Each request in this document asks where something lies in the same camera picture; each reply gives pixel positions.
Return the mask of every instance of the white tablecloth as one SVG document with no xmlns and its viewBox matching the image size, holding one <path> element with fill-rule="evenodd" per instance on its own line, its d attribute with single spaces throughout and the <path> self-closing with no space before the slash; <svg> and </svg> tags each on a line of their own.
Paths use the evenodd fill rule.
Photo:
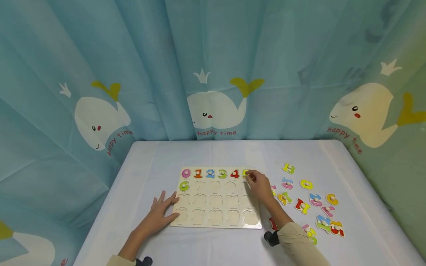
<svg viewBox="0 0 426 266">
<path fill-rule="evenodd" d="M 293 175 L 281 169 L 284 163 L 296 167 Z M 308 200 L 301 179 L 314 184 L 310 192 L 321 195 L 324 206 L 326 194 L 336 195 L 333 220 L 343 224 L 345 238 L 315 226 L 316 215 L 324 215 L 319 207 L 312 206 L 308 215 L 296 210 L 295 202 L 283 207 L 296 223 L 315 229 L 317 247 L 333 266 L 426 265 L 337 140 L 135 142 L 74 265 L 105 265 L 148 213 L 152 199 L 176 189 L 181 167 L 241 165 L 265 173 L 278 192 L 289 192 L 295 201 Z M 294 180 L 293 190 L 281 186 L 283 177 Z M 260 211 L 261 230 L 168 226 L 146 242 L 139 258 L 150 256 L 154 266 L 293 265 L 280 246 L 272 248 L 263 239 L 271 224 L 268 212 Z"/>
</svg>

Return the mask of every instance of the sleeve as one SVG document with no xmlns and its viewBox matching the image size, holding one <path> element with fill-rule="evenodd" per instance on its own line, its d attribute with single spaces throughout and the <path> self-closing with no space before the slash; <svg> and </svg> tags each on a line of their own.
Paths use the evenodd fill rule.
<svg viewBox="0 0 426 266">
<path fill-rule="evenodd" d="M 136 261 L 129 261 L 120 256 L 113 255 L 106 266 L 136 266 Z"/>
<path fill-rule="evenodd" d="M 287 223 L 278 231 L 278 239 L 297 266 L 331 266 L 299 225 Z"/>
</svg>

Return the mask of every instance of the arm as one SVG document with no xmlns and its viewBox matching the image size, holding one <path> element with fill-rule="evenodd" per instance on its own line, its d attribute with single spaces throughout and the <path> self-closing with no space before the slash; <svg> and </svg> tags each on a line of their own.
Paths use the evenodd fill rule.
<svg viewBox="0 0 426 266">
<path fill-rule="evenodd" d="M 302 228 L 293 222 L 273 197 L 268 178 L 256 170 L 250 170 L 246 173 L 249 175 L 246 180 L 251 191 L 268 209 L 276 226 L 280 228 L 278 239 L 287 256 L 297 266 L 330 266 L 330 263 L 311 243 Z"/>
<path fill-rule="evenodd" d="M 179 197 L 176 197 L 176 191 L 170 198 L 166 200 L 164 200 L 165 195 L 166 192 L 163 191 L 158 201 L 157 198 L 154 198 L 151 211 L 136 227 L 136 229 L 130 233 L 129 238 L 127 239 L 121 251 L 118 253 L 118 256 L 112 256 L 106 266 L 135 266 L 136 255 L 138 254 L 139 249 L 145 240 L 152 234 L 155 234 L 166 225 L 174 221 L 179 216 L 179 213 L 175 212 L 167 217 L 164 217 L 164 213 L 166 212 L 167 207 L 170 204 L 175 204 L 179 201 Z"/>
</svg>

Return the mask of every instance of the puzzle board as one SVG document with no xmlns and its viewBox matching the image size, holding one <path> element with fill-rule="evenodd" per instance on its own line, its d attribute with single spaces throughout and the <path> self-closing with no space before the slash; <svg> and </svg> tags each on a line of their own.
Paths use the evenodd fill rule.
<svg viewBox="0 0 426 266">
<path fill-rule="evenodd" d="M 171 226 L 261 229 L 259 203 L 245 181 L 247 167 L 183 167 Z"/>
</svg>

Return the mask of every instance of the empty puzzle slot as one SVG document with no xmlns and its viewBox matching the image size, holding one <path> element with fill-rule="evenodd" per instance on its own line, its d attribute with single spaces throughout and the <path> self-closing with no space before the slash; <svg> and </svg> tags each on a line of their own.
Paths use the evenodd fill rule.
<svg viewBox="0 0 426 266">
<path fill-rule="evenodd" d="M 220 192 L 219 181 L 211 181 L 210 182 L 210 191 L 213 192 L 213 193 L 219 193 Z"/>
<path fill-rule="evenodd" d="M 192 211 L 192 223 L 195 225 L 201 225 L 204 220 L 204 210 L 193 210 Z"/>
<path fill-rule="evenodd" d="M 177 209 L 175 212 L 179 213 L 179 217 L 176 218 L 176 223 L 184 223 L 188 219 L 188 210 L 187 209 Z"/>
<path fill-rule="evenodd" d="M 234 182 L 228 182 L 225 184 L 225 189 L 226 189 L 226 192 L 228 193 L 235 193 L 236 188 L 237 187 Z"/>
<path fill-rule="evenodd" d="M 230 211 L 226 212 L 226 215 L 227 215 L 226 222 L 229 225 L 237 225 L 238 224 L 238 221 L 239 221 L 239 213 L 238 213 L 238 211 L 230 210 Z"/>
<path fill-rule="evenodd" d="M 222 201 L 222 196 L 221 195 L 211 195 L 210 196 L 210 206 L 212 208 L 219 208 L 220 206 L 222 206 L 223 201 Z"/>
<path fill-rule="evenodd" d="M 241 188 L 241 191 L 245 194 L 251 194 L 251 189 L 248 183 L 245 181 L 243 182 L 243 187 Z"/>
<path fill-rule="evenodd" d="M 189 194 L 179 194 L 179 201 L 176 202 L 175 206 L 177 207 L 184 207 L 189 205 Z"/>
<path fill-rule="evenodd" d="M 228 208 L 238 208 L 239 206 L 238 196 L 227 195 L 226 205 L 228 206 Z"/>
<path fill-rule="evenodd" d="M 259 218 L 255 211 L 244 211 L 242 215 L 244 217 L 245 224 L 256 225 L 259 222 Z"/>
<path fill-rule="evenodd" d="M 211 210 L 209 212 L 209 223 L 211 225 L 219 225 L 220 223 L 222 223 L 222 219 L 223 219 L 222 216 L 223 216 L 222 211 Z"/>
<path fill-rule="evenodd" d="M 203 192 L 206 188 L 206 182 L 195 182 L 195 188 L 197 192 Z"/>
<path fill-rule="evenodd" d="M 195 208 L 206 206 L 206 195 L 194 195 L 194 202 L 192 203 Z"/>
<path fill-rule="evenodd" d="M 254 199 L 247 195 L 241 197 L 241 206 L 245 208 L 254 208 Z"/>
</svg>

